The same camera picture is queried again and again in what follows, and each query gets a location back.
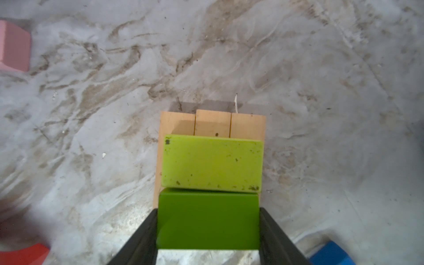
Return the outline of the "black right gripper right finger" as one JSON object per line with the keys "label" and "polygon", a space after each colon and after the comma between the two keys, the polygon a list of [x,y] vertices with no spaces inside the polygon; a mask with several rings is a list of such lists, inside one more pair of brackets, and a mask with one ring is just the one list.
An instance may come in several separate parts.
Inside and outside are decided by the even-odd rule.
{"label": "black right gripper right finger", "polygon": [[311,265],[265,208],[259,209],[261,265]]}

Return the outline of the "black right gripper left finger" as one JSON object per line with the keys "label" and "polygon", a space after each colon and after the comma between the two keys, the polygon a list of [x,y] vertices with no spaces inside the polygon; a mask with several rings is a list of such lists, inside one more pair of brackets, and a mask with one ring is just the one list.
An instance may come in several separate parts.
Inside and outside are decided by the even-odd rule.
{"label": "black right gripper left finger", "polygon": [[158,254],[157,209],[153,209],[108,265],[155,265]]}

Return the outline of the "dark green rectangular block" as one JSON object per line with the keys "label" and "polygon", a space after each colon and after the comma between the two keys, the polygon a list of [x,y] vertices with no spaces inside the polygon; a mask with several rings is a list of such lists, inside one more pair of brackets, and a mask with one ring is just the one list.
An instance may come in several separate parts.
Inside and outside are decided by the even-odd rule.
{"label": "dark green rectangular block", "polygon": [[166,188],[160,193],[159,249],[257,250],[257,194]]}

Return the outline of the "lime green rectangular block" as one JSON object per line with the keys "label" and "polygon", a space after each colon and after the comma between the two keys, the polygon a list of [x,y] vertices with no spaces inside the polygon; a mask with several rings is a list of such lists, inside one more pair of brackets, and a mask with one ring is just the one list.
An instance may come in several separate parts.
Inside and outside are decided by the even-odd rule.
{"label": "lime green rectangular block", "polygon": [[264,144],[259,140],[166,135],[162,186],[260,193]]}

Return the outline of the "red arch block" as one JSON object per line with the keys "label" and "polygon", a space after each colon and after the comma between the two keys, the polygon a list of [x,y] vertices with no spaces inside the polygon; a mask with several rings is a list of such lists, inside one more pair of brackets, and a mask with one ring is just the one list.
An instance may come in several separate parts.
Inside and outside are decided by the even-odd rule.
{"label": "red arch block", "polygon": [[43,244],[35,244],[16,251],[1,251],[1,265],[42,265],[50,249]]}

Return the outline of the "natural wood block marked 58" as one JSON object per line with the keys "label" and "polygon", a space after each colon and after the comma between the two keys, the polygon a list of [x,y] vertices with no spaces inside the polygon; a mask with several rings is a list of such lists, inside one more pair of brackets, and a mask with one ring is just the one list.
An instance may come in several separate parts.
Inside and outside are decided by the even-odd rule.
{"label": "natural wood block marked 58", "polygon": [[236,174],[235,191],[261,198],[266,117],[233,113],[230,127],[230,157],[225,159]]}

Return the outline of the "natural wood block marked 31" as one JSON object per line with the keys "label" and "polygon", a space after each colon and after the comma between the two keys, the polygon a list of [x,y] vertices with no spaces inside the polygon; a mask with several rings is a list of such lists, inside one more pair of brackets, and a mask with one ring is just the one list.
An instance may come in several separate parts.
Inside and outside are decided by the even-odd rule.
{"label": "natural wood block marked 31", "polygon": [[158,208],[159,194],[162,188],[162,160],[165,136],[169,134],[176,135],[194,135],[195,115],[189,113],[162,112],[160,117],[157,163],[155,174],[155,187],[153,195],[153,208]]}

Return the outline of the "pink rectangular block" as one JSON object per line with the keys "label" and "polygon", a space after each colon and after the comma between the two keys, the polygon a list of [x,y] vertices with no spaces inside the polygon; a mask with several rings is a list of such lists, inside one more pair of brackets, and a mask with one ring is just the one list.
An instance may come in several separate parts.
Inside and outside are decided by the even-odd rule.
{"label": "pink rectangular block", "polygon": [[28,72],[31,44],[29,32],[1,20],[1,71]]}

